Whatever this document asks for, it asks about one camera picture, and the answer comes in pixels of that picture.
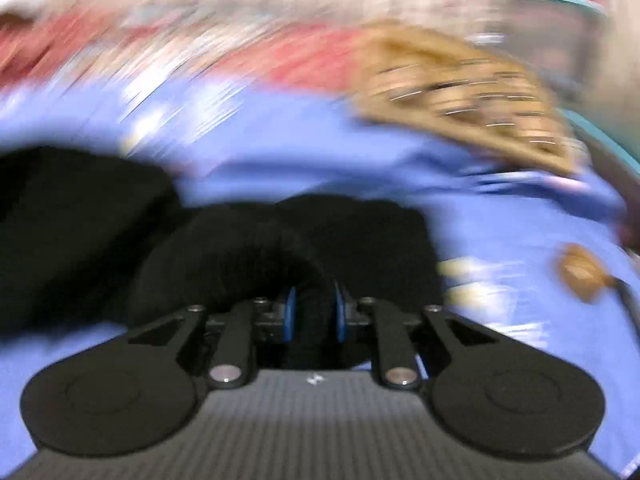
blue bedsheet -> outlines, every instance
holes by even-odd
[[[479,279],[508,303],[499,312],[465,313],[481,322],[536,326],[540,346],[593,374],[606,393],[607,412],[591,450],[618,472],[634,459],[640,450],[640,352],[632,327],[612,294],[583,304],[553,272],[561,245],[577,242],[640,294],[640,280],[612,230],[622,200],[599,177],[587,171],[580,178],[584,187],[575,189],[537,171],[491,174],[493,163],[480,152],[404,128],[363,124],[338,99],[255,84],[229,97],[235,114],[193,139],[203,116],[213,114],[206,97],[228,96],[228,82],[171,80],[119,123],[122,90],[96,83],[6,92],[0,95],[0,146],[46,142],[118,153],[131,146],[127,139],[140,124],[153,119],[162,125],[159,133],[140,142],[132,156],[183,168],[176,183],[187,205],[321,190],[416,206],[434,218],[442,260],[483,262],[489,270]],[[449,285],[465,285],[465,278],[451,278]],[[0,476],[34,452],[18,410],[29,378],[121,331],[100,325],[0,343]]]

black fabric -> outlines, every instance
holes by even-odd
[[[0,156],[0,181],[0,332],[136,326],[295,286],[287,366],[322,367],[336,282],[405,311],[442,304],[426,220],[393,202],[305,195],[184,210],[159,168],[58,148]]]

metal screw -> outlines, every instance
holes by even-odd
[[[242,370],[233,365],[218,365],[209,370],[209,377],[218,383],[230,383],[240,378]]]
[[[385,379],[392,384],[398,384],[401,386],[407,386],[415,382],[418,378],[418,374],[411,368],[397,367],[391,368],[386,374]]]

blue fabric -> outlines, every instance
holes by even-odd
[[[196,175],[176,180],[187,205],[280,200],[321,190],[416,206],[433,216],[443,260],[518,263],[519,272],[499,279],[514,291],[510,323],[542,324],[547,351],[597,378],[607,413],[591,450],[615,471],[634,458],[640,450],[640,352],[632,327],[613,294],[583,304],[554,273],[561,245],[577,242],[640,294],[640,280],[612,230],[623,202],[605,182],[589,171],[580,178],[581,189],[543,172],[491,174],[494,164],[480,151],[400,127],[363,124],[340,100],[258,85],[234,97],[239,109],[231,118],[188,143],[186,134],[201,121],[197,103],[218,87],[171,80],[118,123],[125,109],[122,86],[25,86],[0,94],[0,146],[48,142],[117,153],[137,120],[153,110],[166,116],[180,110],[134,156],[179,164]],[[470,315],[491,321],[482,312]],[[0,476],[34,452],[18,410],[27,380],[121,331],[100,325],[0,344]]]

gray ribbed surface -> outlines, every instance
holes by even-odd
[[[211,394],[159,446],[88,460],[50,451],[12,480],[604,480],[585,454],[502,462],[444,433],[420,399],[377,386],[368,372],[262,371],[251,386]]]

